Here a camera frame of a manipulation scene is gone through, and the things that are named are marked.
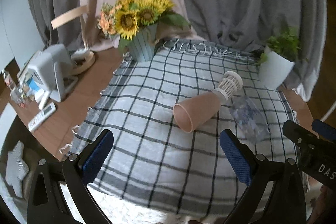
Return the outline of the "clear printed plastic cup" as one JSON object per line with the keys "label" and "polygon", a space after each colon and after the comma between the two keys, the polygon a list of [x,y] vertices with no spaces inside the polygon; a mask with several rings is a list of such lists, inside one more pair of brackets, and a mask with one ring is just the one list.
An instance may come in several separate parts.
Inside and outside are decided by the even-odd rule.
{"label": "clear printed plastic cup", "polygon": [[266,118],[248,96],[234,97],[230,114],[252,144],[257,144],[270,137]]}

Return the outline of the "pink plastic cup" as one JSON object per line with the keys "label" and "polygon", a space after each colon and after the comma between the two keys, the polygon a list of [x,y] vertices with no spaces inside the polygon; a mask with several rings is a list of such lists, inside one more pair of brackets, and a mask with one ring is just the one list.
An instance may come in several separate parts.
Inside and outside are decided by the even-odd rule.
{"label": "pink plastic cup", "polygon": [[211,119],[220,106],[218,96],[213,92],[206,92],[175,104],[173,116],[182,131],[191,133]]}

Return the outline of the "plaid paper cup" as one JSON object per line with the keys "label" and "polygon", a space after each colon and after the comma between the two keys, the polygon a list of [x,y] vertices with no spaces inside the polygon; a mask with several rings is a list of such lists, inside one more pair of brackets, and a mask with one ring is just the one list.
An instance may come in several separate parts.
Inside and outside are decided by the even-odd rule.
{"label": "plaid paper cup", "polygon": [[227,71],[219,81],[213,93],[223,102],[228,101],[234,94],[243,88],[243,80],[233,71]]}

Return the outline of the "white star cushion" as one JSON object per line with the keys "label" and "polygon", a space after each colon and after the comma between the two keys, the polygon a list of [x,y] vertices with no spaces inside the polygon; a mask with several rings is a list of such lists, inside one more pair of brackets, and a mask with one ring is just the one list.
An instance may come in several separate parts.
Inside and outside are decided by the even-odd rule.
{"label": "white star cushion", "polygon": [[19,198],[23,198],[23,180],[30,171],[28,165],[23,160],[24,148],[24,144],[18,141],[13,150],[7,154],[5,180]]}

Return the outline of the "green plant white pot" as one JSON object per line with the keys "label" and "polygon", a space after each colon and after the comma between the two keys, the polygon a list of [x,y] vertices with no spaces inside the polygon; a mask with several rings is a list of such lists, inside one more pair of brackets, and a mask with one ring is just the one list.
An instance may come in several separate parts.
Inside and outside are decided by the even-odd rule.
{"label": "green plant white pot", "polygon": [[294,27],[287,27],[266,40],[259,60],[259,80],[267,89],[277,89],[288,77],[298,59],[299,45]]}

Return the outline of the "black white checkered tablecloth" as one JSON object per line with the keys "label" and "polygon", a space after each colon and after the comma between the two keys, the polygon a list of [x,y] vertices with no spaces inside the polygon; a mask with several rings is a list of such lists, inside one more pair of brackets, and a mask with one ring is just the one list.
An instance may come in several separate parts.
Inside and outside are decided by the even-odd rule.
{"label": "black white checkered tablecloth", "polygon": [[282,92],[261,84],[249,53],[171,39],[151,61],[121,64],[74,135],[70,151],[80,153],[102,130],[113,133],[113,148],[92,187],[169,213],[227,215],[245,190],[219,145],[224,129],[246,142],[230,103],[191,133],[183,132],[173,117],[176,103],[214,90],[227,71],[241,76],[238,95],[248,96],[268,125],[269,136],[250,149],[273,161],[297,159],[299,150],[282,133],[286,121],[295,121],[295,112]]}

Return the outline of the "white remote control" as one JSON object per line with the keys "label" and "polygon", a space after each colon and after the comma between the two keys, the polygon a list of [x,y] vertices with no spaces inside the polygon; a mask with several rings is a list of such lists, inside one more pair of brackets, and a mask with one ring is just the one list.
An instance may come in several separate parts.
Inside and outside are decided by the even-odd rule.
{"label": "white remote control", "polygon": [[47,120],[56,111],[56,105],[51,102],[43,110],[41,110],[32,120],[28,123],[28,130],[34,132],[41,124]]}

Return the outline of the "clutter of small items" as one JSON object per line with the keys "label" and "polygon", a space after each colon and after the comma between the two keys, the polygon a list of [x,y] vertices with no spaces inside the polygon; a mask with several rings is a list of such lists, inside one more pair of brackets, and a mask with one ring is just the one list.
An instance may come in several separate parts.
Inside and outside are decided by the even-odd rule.
{"label": "clutter of small items", "polygon": [[39,87],[34,82],[33,78],[25,69],[18,73],[18,83],[14,82],[8,71],[2,70],[3,80],[5,85],[10,90],[10,98],[19,107],[27,107],[35,99],[35,93],[39,91]]}

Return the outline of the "white mini projector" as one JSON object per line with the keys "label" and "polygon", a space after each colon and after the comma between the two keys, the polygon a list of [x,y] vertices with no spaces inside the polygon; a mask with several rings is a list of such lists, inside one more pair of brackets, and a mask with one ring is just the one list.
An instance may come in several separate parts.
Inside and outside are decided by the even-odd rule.
{"label": "white mini projector", "polygon": [[74,62],[63,44],[55,44],[43,51],[37,51],[18,74],[19,83],[33,79],[44,91],[40,105],[49,99],[62,102],[71,92],[78,77],[72,74]]}

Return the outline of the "wooden desk lamp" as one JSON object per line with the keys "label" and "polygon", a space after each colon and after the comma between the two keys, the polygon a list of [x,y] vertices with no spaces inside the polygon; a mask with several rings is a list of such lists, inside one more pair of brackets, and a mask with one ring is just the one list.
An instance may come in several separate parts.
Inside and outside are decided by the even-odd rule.
{"label": "wooden desk lamp", "polygon": [[85,34],[84,15],[88,14],[88,6],[79,6],[71,9],[53,20],[53,30],[61,29],[60,42],[70,51],[73,68],[71,75],[77,76],[87,71],[95,63],[95,54],[88,46]]}

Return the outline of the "sunflower bouquet blue pot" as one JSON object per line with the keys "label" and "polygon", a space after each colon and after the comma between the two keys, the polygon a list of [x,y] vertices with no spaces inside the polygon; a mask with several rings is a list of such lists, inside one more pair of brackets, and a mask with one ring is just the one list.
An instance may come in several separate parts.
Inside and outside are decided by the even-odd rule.
{"label": "sunflower bouquet blue pot", "polygon": [[183,29],[190,24],[173,10],[172,0],[116,0],[103,3],[98,28],[106,37],[118,35],[118,50],[129,51],[137,62],[153,59],[159,23]]}

